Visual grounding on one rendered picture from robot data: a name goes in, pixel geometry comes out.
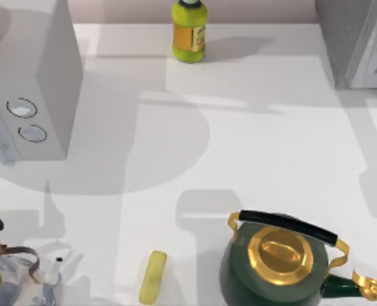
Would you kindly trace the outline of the green bottle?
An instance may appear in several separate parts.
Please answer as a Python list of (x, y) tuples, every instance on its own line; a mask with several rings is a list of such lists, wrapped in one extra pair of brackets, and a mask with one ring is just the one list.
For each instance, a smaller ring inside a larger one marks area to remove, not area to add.
[(202, 0), (177, 0), (173, 4), (172, 52), (177, 60), (197, 63), (203, 59), (207, 17)]

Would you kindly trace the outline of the pale yellow flat bar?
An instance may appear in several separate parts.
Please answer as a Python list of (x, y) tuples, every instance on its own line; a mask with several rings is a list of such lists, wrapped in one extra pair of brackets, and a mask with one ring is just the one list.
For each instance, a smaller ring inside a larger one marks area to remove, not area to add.
[(162, 251), (152, 251), (147, 261), (140, 286), (138, 301), (144, 306), (153, 306), (159, 295), (168, 256)]

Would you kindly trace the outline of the dark green and gold kettle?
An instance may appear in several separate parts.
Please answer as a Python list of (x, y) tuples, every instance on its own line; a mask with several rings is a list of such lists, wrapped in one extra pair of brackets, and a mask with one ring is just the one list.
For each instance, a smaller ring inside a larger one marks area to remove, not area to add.
[(323, 299), (377, 301), (377, 280), (353, 272), (332, 274), (347, 263), (348, 244), (337, 234), (285, 214), (241, 210), (219, 269), (227, 306), (319, 306)]

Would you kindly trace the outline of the small microwave knob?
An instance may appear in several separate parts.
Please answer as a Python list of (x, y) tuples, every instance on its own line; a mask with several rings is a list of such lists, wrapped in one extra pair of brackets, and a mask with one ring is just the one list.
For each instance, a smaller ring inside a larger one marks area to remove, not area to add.
[(31, 143), (40, 143), (47, 139), (47, 132), (37, 125), (20, 127), (18, 134), (22, 139)]

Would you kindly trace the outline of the large microwave knob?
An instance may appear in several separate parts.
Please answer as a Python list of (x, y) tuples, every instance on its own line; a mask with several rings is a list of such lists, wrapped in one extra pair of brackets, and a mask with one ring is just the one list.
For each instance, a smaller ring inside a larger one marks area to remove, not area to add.
[(18, 118), (28, 119), (38, 113), (36, 105), (25, 98), (17, 98), (6, 102), (7, 110)]

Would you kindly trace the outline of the pale microwave oven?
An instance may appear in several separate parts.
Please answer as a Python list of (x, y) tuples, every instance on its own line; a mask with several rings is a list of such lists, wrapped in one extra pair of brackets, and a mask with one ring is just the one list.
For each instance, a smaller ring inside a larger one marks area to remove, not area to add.
[[(68, 0), (0, 0), (0, 162), (66, 158), (77, 110), (83, 65)], [(32, 101), (38, 113), (23, 119), (6, 102)], [(27, 142), (18, 128), (47, 132)]]

